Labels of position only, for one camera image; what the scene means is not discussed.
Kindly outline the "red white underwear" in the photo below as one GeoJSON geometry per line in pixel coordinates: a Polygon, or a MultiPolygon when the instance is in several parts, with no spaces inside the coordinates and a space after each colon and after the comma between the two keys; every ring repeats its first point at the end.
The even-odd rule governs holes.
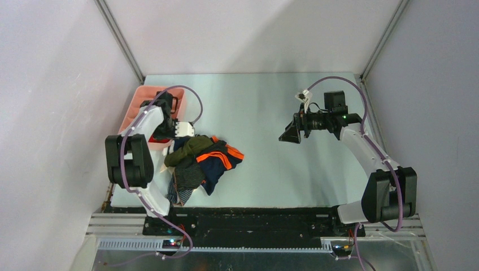
{"type": "Polygon", "coordinates": [[[149,143],[155,143],[155,144],[165,144],[165,143],[169,143],[170,141],[171,139],[169,138],[157,139],[153,135],[149,138],[149,143]]]}

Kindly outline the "navy orange underwear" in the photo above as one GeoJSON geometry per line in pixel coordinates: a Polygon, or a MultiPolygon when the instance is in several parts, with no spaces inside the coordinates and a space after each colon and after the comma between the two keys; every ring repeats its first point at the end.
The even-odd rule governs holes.
{"type": "Polygon", "coordinates": [[[210,140],[213,144],[195,157],[204,173],[201,186],[208,196],[214,192],[221,176],[226,171],[236,168],[245,158],[242,152],[218,137],[212,136],[210,140]]]}

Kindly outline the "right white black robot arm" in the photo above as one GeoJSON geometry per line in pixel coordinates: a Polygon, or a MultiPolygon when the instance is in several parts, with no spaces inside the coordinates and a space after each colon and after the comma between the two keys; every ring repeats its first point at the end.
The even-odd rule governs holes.
{"type": "Polygon", "coordinates": [[[313,130],[327,130],[342,142],[365,171],[368,182],[359,201],[337,207],[338,215],[328,221],[336,236],[345,235],[352,223],[385,223],[390,220],[412,217],[416,213],[417,174],[411,167],[402,167],[385,154],[369,137],[363,119],[349,113],[343,91],[324,94],[325,109],[312,112],[308,90],[295,98],[301,102],[299,111],[279,137],[281,142],[299,144],[313,130]]]}

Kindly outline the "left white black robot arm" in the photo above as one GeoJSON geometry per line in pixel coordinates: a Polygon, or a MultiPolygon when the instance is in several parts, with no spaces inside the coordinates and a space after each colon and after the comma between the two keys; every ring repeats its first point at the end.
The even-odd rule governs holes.
{"type": "Polygon", "coordinates": [[[177,231],[178,219],[168,214],[171,203],[153,180],[155,163],[148,142],[158,126],[172,123],[172,101],[166,90],[144,100],[130,124],[104,142],[108,179],[134,194],[149,216],[159,217],[156,227],[165,235],[177,231]]]}

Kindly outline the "olive green underwear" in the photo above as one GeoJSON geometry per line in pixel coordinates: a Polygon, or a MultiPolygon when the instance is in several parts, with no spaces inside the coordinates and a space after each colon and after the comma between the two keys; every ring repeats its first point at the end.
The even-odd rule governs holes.
{"type": "Polygon", "coordinates": [[[164,165],[175,167],[184,158],[197,155],[212,145],[212,139],[206,135],[179,138],[173,145],[173,151],[165,156],[164,165]]]}

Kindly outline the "dark striped underwear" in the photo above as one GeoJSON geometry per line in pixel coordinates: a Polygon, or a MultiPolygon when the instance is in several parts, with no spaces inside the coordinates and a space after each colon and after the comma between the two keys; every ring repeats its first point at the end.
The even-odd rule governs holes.
{"type": "MultiPolygon", "coordinates": [[[[166,155],[173,151],[174,143],[165,150],[166,155]]],[[[172,180],[170,181],[167,194],[167,199],[172,204],[185,204],[193,191],[202,187],[201,183],[204,180],[204,173],[196,162],[195,157],[197,155],[184,158],[175,167],[165,166],[166,168],[173,169],[172,180]]]]}

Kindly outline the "pink divided storage tray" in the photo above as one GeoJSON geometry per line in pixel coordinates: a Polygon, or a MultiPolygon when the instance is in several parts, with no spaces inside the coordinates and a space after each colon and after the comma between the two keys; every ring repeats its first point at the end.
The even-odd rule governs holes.
{"type": "MultiPolygon", "coordinates": [[[[158,110],[155,110],[154,113],[144,114],[145,109],[141,107],[141,104],[146,100],[152,100],[158,92],[164,89],[165,88],[161,86],[138,87],[125,114],[122,125],[119,129],[119,134],[123,135],[124,133],[126,133],[127,129],[135,121],[137,116],[142,116],[143,118],[138,124],[138,126],[142,128],[141,133],[145,135],[147,139],[147,137],[149,137],[154,130],[153,122],[161,122],[163,120],[163,117],[160,116],[158,110]]],[[[183,121],[186,110],[185,90],[183,88],[173,88],[171,90],[168,90],[168,92],[178,99],[178,106],[176,108],[176,112],[172,114],[173,118],[179,121],[183,121]]],[[[147,139],[147,145],[149,147],[149,150],[151,151],[161,151],[162,149],[170,146],[171,144],[173,144],[173,140],[165,144],[155,144],[149,143],[147,139]]]]}

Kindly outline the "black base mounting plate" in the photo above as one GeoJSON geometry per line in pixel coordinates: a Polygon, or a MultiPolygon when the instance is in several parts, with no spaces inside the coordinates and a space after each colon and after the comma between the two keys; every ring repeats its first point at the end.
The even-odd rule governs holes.
{"type": "Polygon", "coordinates": [[[325,238],[348,238],[354,224],[340,222],[335,207],[241,208],[175,207],[167,221],[149,215],[140,224],[145,237],[165,237],[174,245],[312,248],[325,238]]]}

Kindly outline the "left aluminium corner post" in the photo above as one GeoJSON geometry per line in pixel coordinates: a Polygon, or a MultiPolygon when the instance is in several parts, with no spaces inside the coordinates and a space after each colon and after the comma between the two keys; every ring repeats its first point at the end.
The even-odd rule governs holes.
{"type": "Polygon", "coordinates": [[[109,28],[114,40],[116,41],[120,51],[124,55],[125,60],[129,64],[133,74],[135,75],[137,81],[140,85],[143,85],[145,82],[145,75],[140,69],[138,62],[136,61],[133,51],[131,50],[128,42],[123,35],[117,20],[111,11],[107,1],[105,0],[94,0],[95,5],[97,6],[100,14],[102,15],[107,27],[109,28]]]}

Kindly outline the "aluminium corner post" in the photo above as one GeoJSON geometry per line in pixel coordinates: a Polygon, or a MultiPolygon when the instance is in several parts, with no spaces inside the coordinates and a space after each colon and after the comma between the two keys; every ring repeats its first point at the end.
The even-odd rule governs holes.
{"type": "Polygon", "coordinates": [[[373,67],[375,66],[377,60],[379,59],[383,49],[385,48],[388,40],[392,36],[395,28],[399,24],[404,12],[408,8],[410,4],[410,0],[400,0],[398,5],[396,6],[391,18],[389,19],[385,29],[383,30],[382,34],[380,35],[380,39],[376,44],[373,52],[371,53],[363,71],[360,74],[360,79],[362,82],[365,82],[371,73],[373,67]]]}
{"type": "Polygon", "coordinates": [[[138,62],[136,61],[133,51],[131,50],[128,42],[123,35],[117,20],[111,11],[107,1],[105,0],[94,0],[95,5],[97,6],[100,14],[102,15],[107,27],[109,28],[114,40],[116,41],[120,51],[124,55],[125,60],[129,64],[133,74],[135,75],[137,81],[140,85],[143,85],[145,82],[145,75],[140,69],[138,62]]]}

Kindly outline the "right aluminium corner post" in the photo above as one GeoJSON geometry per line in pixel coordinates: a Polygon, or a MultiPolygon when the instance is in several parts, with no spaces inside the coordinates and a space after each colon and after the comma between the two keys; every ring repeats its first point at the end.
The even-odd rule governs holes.
{"type": "Polygon", "coordinates": [[[410,4],[410,0],[400,0],[398,5],[396,6],[391,18],[389,19],[385,29],[383,30],[382,34],[380,35],[380,39],[376,44],[373,52],[371,53],[363,71],[360,74],[360,79],[362,82],[365,82],[371,73],[373,67],[375,66],[377,60],[379,59],[383,49],[385,48],[388,40],[392,36],[395,28],[399,24],[404,12],[408,8],[410,4]]]}

